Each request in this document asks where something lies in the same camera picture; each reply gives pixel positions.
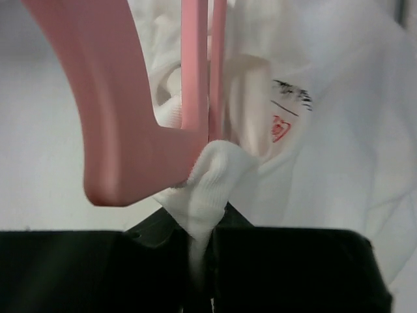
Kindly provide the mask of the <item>white t shirt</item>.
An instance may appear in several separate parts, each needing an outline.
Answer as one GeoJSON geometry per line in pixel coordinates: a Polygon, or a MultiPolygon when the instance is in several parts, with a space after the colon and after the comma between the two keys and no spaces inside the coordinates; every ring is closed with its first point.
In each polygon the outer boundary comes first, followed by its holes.
{"type": "Polygon", "coordinates": [[[416,58],[374,1],[228,1],[223,138],[155,195],[203,256],[227,203],[256,226],[347,228],[387,282],[416,249],[416,58]]]}

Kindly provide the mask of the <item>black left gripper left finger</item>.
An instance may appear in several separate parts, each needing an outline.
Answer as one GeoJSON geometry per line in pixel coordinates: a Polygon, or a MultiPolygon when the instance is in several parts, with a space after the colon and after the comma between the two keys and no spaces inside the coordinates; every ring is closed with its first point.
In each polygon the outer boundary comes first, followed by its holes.
{"type": "Polygon", "coordinates": [[[178,312],[186,232],[160,209],[127,231],[4,231],[2,312],[178,312]]]}

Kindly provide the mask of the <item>pink hanger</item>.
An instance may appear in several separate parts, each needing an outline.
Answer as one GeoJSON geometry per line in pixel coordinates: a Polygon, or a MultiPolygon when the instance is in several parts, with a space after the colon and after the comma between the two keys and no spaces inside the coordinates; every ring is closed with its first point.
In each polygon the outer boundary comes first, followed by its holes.
{"type": "Polygon", "coordinates": [[[182,124],[154,116],[141,44],[126,1],[26,1],[71,86],[85,151],[84,190],[123,207],[187,180],[218,139],[227,3],[181,3],[182,124]]]}

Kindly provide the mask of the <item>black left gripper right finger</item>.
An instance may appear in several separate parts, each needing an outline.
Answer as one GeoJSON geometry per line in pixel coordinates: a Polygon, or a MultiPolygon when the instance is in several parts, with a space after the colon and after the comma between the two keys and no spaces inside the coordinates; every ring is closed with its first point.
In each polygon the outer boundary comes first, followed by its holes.
{"type": "Polygon", "coordinates": [[[232,205],[212,233],[215,312],[389,312],[371,242],[351,230],[252,225],[232,205]]]}

